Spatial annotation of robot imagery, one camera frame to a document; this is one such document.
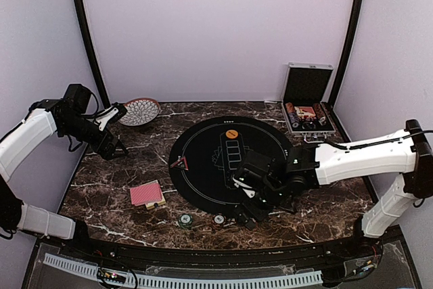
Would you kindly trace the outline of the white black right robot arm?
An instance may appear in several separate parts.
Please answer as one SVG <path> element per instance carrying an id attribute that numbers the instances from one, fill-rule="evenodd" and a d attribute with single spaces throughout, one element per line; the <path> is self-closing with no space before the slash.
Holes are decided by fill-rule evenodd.
<path id="1" fill-rule="evenodd" d="M 308 143 L 290 148 L 284 163 L 248 151 L 232 176 L 248 196 L 244 208 L 256 221 L 287 198 L 336 181 L 397 173 L 387 192 L 354 227 L 360 238 L 380 238 L 410 205 L 432 196 L 432 148 L 417 120 L 395 133 L 351 143 Z"/>

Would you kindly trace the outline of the orange dealer button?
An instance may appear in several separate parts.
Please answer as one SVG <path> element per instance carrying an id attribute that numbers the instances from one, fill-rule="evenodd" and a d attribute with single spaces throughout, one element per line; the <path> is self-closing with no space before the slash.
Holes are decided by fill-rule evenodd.
<path id="1" fill-rule="evenodd" d="M 234 129 L 230 129 L 226 131 L 225 135 L 228 139 L 236 139 L 239 136 L 239 133 Z"/>

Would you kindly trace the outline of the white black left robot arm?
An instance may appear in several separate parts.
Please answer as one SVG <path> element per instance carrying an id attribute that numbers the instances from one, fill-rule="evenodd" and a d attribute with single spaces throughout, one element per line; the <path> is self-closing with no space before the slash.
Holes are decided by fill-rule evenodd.
<path id="1" fill-rule="evenodd" d="M 127 149 L 107 125 L 122 118 L 127 109 L 122 104 L 114 104 L 95 116 L 87 115 L 86 109 L 85 104 L 67 99 L 36 102 L 28 116 L 1 140 L 1 228 L 5 232 L 4 238 L 10 239 L 21 230 L 72 240 L 85 230 L 85 225 L 74 219 L 24 203 L 14 195 L 8 182 L 24 159 L 53 134 L 85 142 L 105 160 L 126 156 Z"/>

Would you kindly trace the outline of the brown poker chip stack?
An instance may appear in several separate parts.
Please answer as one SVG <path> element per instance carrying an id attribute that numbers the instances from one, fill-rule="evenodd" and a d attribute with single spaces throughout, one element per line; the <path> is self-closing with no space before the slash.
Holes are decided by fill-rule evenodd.
<path id="1" fill-rule="evenodd" d="M 223 214 L 216 214 L 212 216 L 212 225 L 214 227 L 222 227 L 226 223 L 226 217 Z"/>

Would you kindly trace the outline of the green poker chip stack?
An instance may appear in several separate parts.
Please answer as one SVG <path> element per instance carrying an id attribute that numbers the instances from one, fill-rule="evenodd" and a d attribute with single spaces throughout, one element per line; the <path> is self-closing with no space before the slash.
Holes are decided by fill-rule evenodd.
<path id="1" fill-rule="evenodd" d="M 190 214 L 182 214 L 178 218 L 179 227 L 182 229 L 190 229 L 193 223 L 193 217 Z"/>

